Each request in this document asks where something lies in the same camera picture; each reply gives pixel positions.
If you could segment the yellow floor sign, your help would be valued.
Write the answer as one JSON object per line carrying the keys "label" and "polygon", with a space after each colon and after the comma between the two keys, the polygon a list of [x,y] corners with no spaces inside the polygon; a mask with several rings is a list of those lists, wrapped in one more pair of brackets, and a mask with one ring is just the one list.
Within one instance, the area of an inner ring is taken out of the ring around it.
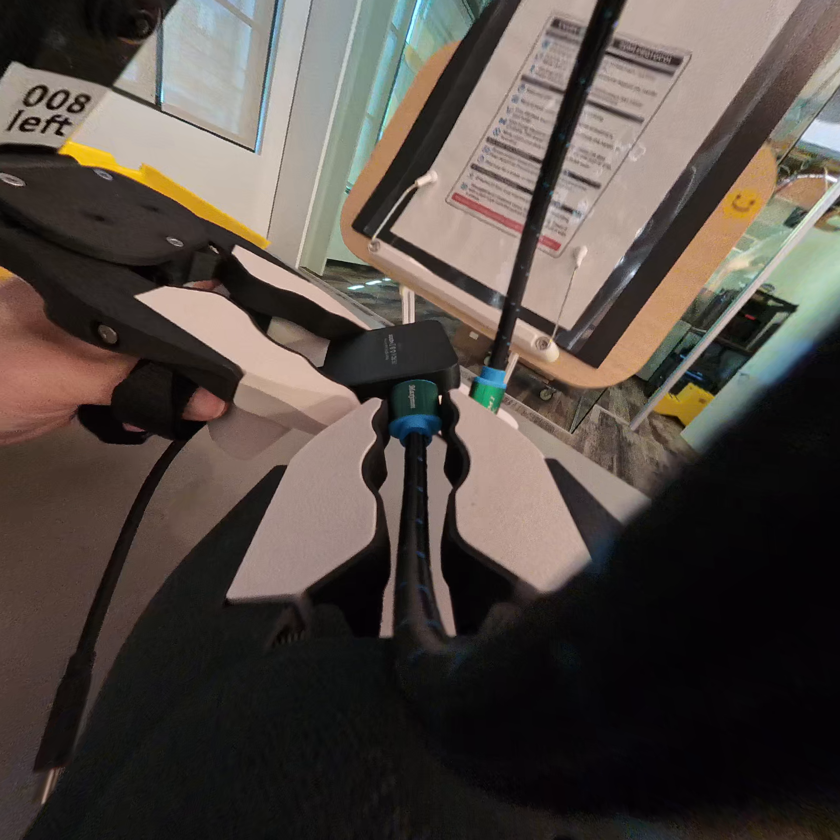
{"label": "yellow floor sign", "polygon": [[689,383],[678,393],[668,392],[654,406],[654,413],[671,417],[683,427],[689,426],[715,399],[715,395]]}

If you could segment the yellow plastic bin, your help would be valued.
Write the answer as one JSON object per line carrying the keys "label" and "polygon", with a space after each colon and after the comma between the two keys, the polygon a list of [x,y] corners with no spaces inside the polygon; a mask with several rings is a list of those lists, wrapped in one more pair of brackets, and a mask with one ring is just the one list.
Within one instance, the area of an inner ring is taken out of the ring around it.
{"label": "yellow plastic bin", "polygon": [[260,249],[267,249],[270,244],[269,240],[263,235],[240,223],[234,217],[224,213],[210,202],[147,164],[141,164],[139,168],[131,169],[119,164],[110,153],[73,141],[68,141],[60,147],[59,154],[69,156],[81,165],[121,174],[148,186],[188,208],[195,215],[236,234]]}

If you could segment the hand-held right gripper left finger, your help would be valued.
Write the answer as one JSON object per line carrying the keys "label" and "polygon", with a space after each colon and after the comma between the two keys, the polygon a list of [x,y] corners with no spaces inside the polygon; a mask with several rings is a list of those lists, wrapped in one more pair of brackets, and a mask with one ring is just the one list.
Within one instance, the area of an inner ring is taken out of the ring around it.
{"label": "hand-held right gripper left finger", "polygon": [[388,425],[387,402],[375,397],[294,455],[228,603],[335,606],[353,631],[381,630],[392,557],[381,495]]}

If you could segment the black hdmi cable green plugs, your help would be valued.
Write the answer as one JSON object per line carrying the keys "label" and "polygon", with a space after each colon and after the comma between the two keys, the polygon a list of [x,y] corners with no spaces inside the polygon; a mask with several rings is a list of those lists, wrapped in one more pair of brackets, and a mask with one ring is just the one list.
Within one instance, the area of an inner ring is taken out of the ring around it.
{"label": "black hdmi cable green plugs", "polygon": [[838,813],[838,318],[561,588],[447,637],[428,569],[430,382],[406,449],[394,648],[442,761],[556,812]]}

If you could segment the person's left hand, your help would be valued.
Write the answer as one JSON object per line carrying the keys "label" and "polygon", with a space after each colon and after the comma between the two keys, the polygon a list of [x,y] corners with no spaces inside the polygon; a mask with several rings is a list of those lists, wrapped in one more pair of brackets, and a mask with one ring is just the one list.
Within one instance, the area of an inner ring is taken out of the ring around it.
{"label": "person's left hand", "polygon": [[68,425],[82,405],[109,405],[139,360],[70,336],[47,319],[37,291],[1,283],[1,445]]}

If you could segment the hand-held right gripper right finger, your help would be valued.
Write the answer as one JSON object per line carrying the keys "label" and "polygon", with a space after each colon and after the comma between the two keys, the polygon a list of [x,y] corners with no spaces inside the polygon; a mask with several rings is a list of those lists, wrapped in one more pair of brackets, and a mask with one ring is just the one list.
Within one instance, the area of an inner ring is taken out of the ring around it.
{"label": "hand-held right gripper right finger", "polygon": [[468,394],[448,392],[444,473],[455,537],[533,592],[551,592],[590,553],[538,447]]}

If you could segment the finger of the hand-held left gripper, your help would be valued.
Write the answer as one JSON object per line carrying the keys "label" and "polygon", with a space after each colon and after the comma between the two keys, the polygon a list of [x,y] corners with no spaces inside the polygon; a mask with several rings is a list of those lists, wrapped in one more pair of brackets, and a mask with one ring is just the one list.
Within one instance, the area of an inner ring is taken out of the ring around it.
{"label": "finger of the hand-held left gripper", "polygon": [[136,297],[242,372],[233,402],[277,425],[318,434],[360,407],[347,387],[258,330],[250,316],[212,291],[160,287]]}
{"label": "finger of the hand-held left gripper", "polygon": [[283,319],[324,340],[349,340],[371,329],[318,286],[240,246],[220,258],[219,280],[248,313]]}

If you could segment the black multiport hub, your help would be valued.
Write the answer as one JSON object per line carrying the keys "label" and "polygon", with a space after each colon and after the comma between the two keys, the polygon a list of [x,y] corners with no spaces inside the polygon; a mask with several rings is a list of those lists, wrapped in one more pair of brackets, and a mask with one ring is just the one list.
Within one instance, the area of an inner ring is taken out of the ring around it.
{"label": "black multiport hub", "polygon": [[[387,397],[393,386],[409,379],[428,379],[446,385],[458,367],[455,352],[436,321],[405,323],[364,332],[355,339],[342,339],[326,353],[326,373],[337,375],[359,398]],[[188,423],[154,463],[134,499],[111,551],[96,594],[82,626],[76,650],[65,673],[45,725],[35,758],[34,772],[41,776],[36,802],[43,806],[68,765],[77,740],[82,714],[88,701],[96,646],[123,566],[144,513],[166,470],[197,432]]]}

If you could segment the laminated instruction sheet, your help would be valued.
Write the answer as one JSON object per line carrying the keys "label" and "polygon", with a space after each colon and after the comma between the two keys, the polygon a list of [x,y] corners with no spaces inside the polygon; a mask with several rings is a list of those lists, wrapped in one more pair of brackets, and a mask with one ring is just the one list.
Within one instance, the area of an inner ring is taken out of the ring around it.
{"label": "laminated instruction sheet", "polygon": [[[545,218],[517,325],[556,330],[581,358],[729,140],[727,116],[799,2],[625,2],[582,108]],[[391,220],[394,248],[491,327],[595,2],[495,2],[465,38],[463,103],[433,106],[418,190]]]}

